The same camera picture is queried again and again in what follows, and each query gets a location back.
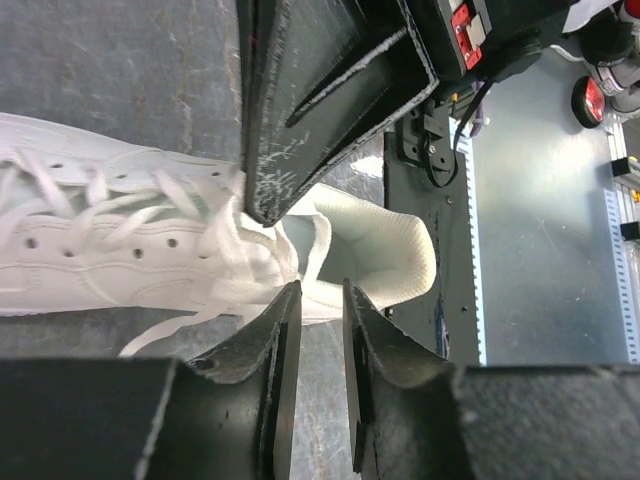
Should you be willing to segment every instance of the table surface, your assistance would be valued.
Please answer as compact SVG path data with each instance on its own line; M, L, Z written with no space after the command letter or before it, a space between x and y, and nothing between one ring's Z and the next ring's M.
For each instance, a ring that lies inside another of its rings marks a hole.
M2 110L237 160L233 0L4 0L2 12ZM596 167L608 151L602 132L582 131L570 117L567 78L576 73L547 56L496 86L486 102L493 123L477 140L475 159L487 343L500 347L493 363L621 355L619 332L606 323L619 307L596 193L604 179ZM325 182L382 204L381 151L374 140ZM114 356L174 314L131 308L7 318L0 354ZM190 358L236 328L233 317L220 318L143 353ZM303 329L292 478L357 478L342 355L339 321Z

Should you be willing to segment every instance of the white shoe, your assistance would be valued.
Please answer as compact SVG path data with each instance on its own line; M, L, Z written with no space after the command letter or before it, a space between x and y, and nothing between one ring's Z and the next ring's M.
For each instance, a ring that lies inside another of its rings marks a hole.
M222 313L255 318L302 279L305 323L342 316L349 277L385 308L429 290L416 217L315 186L275 227L242 213L234 164L0 114L0 315L141 306L198 312L130 355Z

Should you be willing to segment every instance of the shoelace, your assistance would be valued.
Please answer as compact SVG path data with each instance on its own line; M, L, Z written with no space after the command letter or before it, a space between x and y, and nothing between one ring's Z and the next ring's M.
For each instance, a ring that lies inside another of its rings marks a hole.
M109 189L106 175L96 167L92 168L92 177L86 185L65 187L63 190L52 178L47 166L32 151L12 149L0 152L0 166L6 163L10 164L10 168L0 179L0 211L7 207L12 187L23 172L34 178L42 198L29 200L0 215L0 225L3 226L0 230L0 248L6 245L12 231L27 216L53 214L69 220L65 244L61 248L65 255L74 256L88 243L93 224L100 215L112 213L124 206L135 207L136 204L153 199L164 202L140 208L129 217L123 218L122 222L101 240L101 245L113 249L125 246L135 230L161 212L170 209L178 210L187 218L206 223L190 194L161 169L153 172L157 181L157 191L112 198L113 192ZM213 204L213 194L210 190L214 189L203 188L186 177L181 180L191 185L193 192L207 205ZM149 328L130 341L122 349L120 356L133 355L146 345L173 335L181 327L207 322L227 312L231 307L235 307L234 313L240 313L245 321L249 321L264 310L284 284L299 278L296 249L280 222L273 227L275 239L241 226L244 174L235 168L230 180L225 183L221 189L225 196L223 204L201 234L197 252L200 256L211 256L211 268L215 269L216 273L220 272L220 276L211 286L210 302L195 315L171 318ZM84 194L88 208L77 214L71 201L81 194ZM302 279L303 291L307 291L313 288L327 256L331 243L331 224L313 205L304 201L294 206L289 215L310 216L315 226L315 242ZM279 274L267 281L256 280L246 252L246 242L266 247L278 264Z

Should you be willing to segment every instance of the shoelace bow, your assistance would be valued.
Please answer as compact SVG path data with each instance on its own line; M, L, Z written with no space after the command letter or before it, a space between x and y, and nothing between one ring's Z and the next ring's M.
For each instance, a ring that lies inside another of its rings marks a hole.
M69 228L61 250L67 256L74 256L81 253L87 245L94 222L100 215L112 213L122 207L134 208L141 202L162 199L162 197L165 199L164 203L140 208L124 218L100 241L100 245L106 249L126 246L133 232L161 212L171 209L177 209L186 218L207 225L200 236L197 254L202 257L212 257L211 268L215 268L216 273L220 269L220 277L214 280L210 289L211 301L195 315L171 318L147 329L129 342L120 352L120 356L133 355L146 345L173 335L181 327L207 322L227 312L231 307L234 307L234 313L242 315L245 321L251 320L273 300L284 284L299 277L297 252L280 222L273 227L275 240L262 233L242 228L240 222L243 214L244 174L238 168L234 169L230 179L222 185L225 200L217 209L213 220L207 224L191 199L193 193L191 195L187 193L180 183L161 169L153 172L157 191L121 194L112 198L113 192L109 189L106 175L99 168L91 168L92 177L86 185L66 187L64 191L52 178L48 167L34 152L26 150L2 152L0 165L6 163L10 164L10 168L0 180L0 210L8 204L12 186L23 172L34 178L42 197L29 200L0 215L0 224L3 226L0 230L0 248L6 245L13 230L24 218L30 215L53 214L69 220ZM211 192L216 189L203 189L202 185L187 177L182 177L181 180L189 184L193 192L213 208L215 194ZM85 196L88 208L77 214L71 201L82 194ZM331 225L327 218L315 211L313 207L311 209L294 207L289 214L311 215L316 229L316 241L311 249L307 270L302 280L304 291L317 280L331 243ZM258 282L252 272L244 242L266 247L277 261L279 275L268 281L262 279Z

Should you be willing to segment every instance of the shoe insole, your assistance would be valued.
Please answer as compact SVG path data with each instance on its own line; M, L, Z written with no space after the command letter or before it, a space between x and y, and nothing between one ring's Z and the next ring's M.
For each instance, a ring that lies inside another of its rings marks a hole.
M309 217L285 216L282 224L287 236L296 247L300 272L304 273L316 236L313 220ZM337 285L342 285L345 278L357 281L358 263L351 247L349 242L333 232L329 253L322 265L318 280Z

